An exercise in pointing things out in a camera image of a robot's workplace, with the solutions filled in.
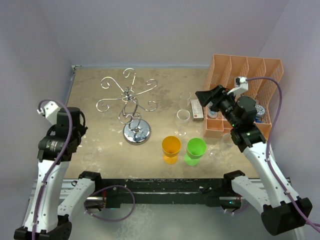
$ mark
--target orange basket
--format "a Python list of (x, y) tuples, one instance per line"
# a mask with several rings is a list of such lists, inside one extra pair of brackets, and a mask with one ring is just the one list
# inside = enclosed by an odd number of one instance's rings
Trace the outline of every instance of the orange basket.
[[(284, 68), (279, 59), (214, 54), (203, 88), (207, 91), (217, 85), (222, 85), (232, 89), (237, 76), (271, 77), (279, 82), (283, 74)], [(255, 124), (268, 139), (272, 126), (268, 107), (277, 86), (266, 79), (250, 81), (248, 84), (248, 91), (244, 95), (253, 98), (257, 104), (264, 107), (265, 114), (259, 119), (261, 123), (256, 122)], [(221, 112), (216, 118), (211, 118), (205, 107), (203, 113), (203, 136), (205, 138), (221, 138), (222, 135), (230, 133), (232, 127)]]

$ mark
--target clear glass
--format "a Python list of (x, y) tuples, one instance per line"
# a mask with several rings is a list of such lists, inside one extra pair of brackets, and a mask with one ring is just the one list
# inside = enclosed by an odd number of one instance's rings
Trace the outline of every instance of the clear glass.
[(231, 134), (227, 133), (223, 135), (221, 141), (219, 142), (219, 149), (221, 151), (226, 151), (233, 146), (235, 146), (235, 144), (234, 141), (232, 141)]
[(174, 116), (175, 128), (173, 130), (174, 135), (178, 138), (182, 138), (187, 134), (186, 126), (190, 121), (190, 112), (185, 109), (179, 110)]
[(179, 108), (187, 109), (191, 100), (191, 93), (189, 91), (181, 91), (179, 94)]
[(223, 160), (222, 152), (218, 149), (213, 149), (209, 152), (209, 158), (215, 163), (219, 163)]

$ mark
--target metal mug tree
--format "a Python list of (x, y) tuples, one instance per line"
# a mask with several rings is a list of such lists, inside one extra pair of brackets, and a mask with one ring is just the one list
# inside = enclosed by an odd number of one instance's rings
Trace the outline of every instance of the metal mug tree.
[[(123, 71), (123, 76), (127, 79), (132, 75), (132, 73), (133, 73), (133, 79), (132, 79), (131, 86), (127, 86), (125, 89), (123, 89), (113, 77), (111, 76), (104, 77), (100, 82), (100, 85), (103, 89), (109, 89), (110, 88), (109, 81), (114, 81), (114, 83), (118, 86), (118, 88), (122, 91), (122, 93), (119, 98), (102, 98), (96, 103), (95, 106), (99, 112), (105, 113), (110, 108), (109, 104), (107, 104), (108, 101), (122, 100), (124, 102), (124, 106), (118, 115), (118, 119), (120, 123), (124, 125), (123, 127), (124, 139), (130, 144), (139, 145), (139, 144), (145, 143), (150, 138), (151, 128), (150, 128), (150, 125), (145, 120), (141, 119), (140, 112), (137, 112), (138, 107), (140, 107), (146, 112), (152, 112), (158, 108), (158, 104), (155, 101), (148, 101), (148, 106), (151, 109), (147, 109), (139, 104), (137, 96), (154, 89), (158, 85), (158, 81), (155, 79), (147, 80), (145, 82), (145, 85), (151, 88), (139, 93), (135, 93), (133, 90), (133, 87), (134, 87), (136, 75), (137, 75), (136, 71), (133, 68), (127, 68)], [(132, 103), (134, 106), (133, 111), (127, 111), (126, 109), (127, 105), (130, 103)]]

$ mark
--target white wall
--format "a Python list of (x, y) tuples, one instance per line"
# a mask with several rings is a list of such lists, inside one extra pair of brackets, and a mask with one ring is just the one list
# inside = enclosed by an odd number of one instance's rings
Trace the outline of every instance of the white wall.
[(0, 235), (21, 227), (38, 171), (38, 143), (49, 124), (47, 97), (64, 101), (71, 64), (36, 0), (0, 1)]
[(72, 64), (208, 66), (257, 56), (289, 0), (41, 0)]
[[(301, 197), (308, 197), (310, 219), (320, 223), (320, 1), (290, 0), (260, 56), (280, 58), (283, 105), (272, 146), (280, 168)], [(272, 100), (274, 113), (278, 97)], [(310, 226), (307, 239), (319, 239)]]

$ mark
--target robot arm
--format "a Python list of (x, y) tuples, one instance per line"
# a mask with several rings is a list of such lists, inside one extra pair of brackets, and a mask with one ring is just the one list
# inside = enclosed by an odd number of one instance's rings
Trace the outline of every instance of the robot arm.
[[(253, 185), (241, 171), (230, 172), (224, 175), (224, 178), (228, 181), (229, 190), (243, 196), (257, 209), (261, 214), (265, 228), (271, 235), (278, 235), (302, 227), (306, 221), (294, 208), (287, 193), (290, 192), (293, 200), (306, 216), (309, 216), (312, 204), (308, 198), (301, 199), (298, 193), (287, 182), (273, 155), (270, 154), (267, 159), (266, 139), (254, 124), (257, 115), (256, 102), (248, 96), (241, 96), (235, 101), (234, 94), (245, 92), (243, 89), (246, 89), (248, 86), (248, 83), (240, 81), (238, 81), (239, 84), (237, 85), (237, 79), (241, 80), (245, 78), (236, 78), (235, 90), (228, 90), (218, 85), (212, 90), (197, 91), (195, 93), (203, 107), (210, 103), (210, 110), (215, 112), (220, 111), (231, 124), (233, 127), (231, 137), (234, 144), (238, 146), (239, 150), (253, 165), (265, 186), (266, 193)], [(269, 167), (269, 162), (276, 175), (286, 185), (288, 192), (284, 192), (280, 186)]]
[[(39, 203), (37, 222), (34, 223), (36, 200), (43, 185), (45, 174), (65, 144), (69, 120), (64, 109), (50, 101), (38, 113), (44, 116), (52, 127), (46, 136), (39, 142), (38, 148), (38, 178), (34, 195), (34, 201), (24, 226), (18, 228), (14, 233), (16, 240), (31, 240), (32, 229), (35, 225), (37, 240), (66, 240), (69, 238), (72, 229), (72, 218), (83, 208), (83, 203), (87, 197), (101, 185), (101, 176), (95, 172), (83, 172), (77, 181), (76, 187), (69, 196), (60, 204), (59, 196), (65, 173), (69, 167), (72, 153), (75, 153), (81, 143), (81, 137), (86, 133), (85, 119), (80, 109), (69, 107), (72, 118), (72, 135), (60, 161), (54, 166), (43, 189), (41, 201)], [(83, 124), (80, 123), (80, 116), (83, 117)]]

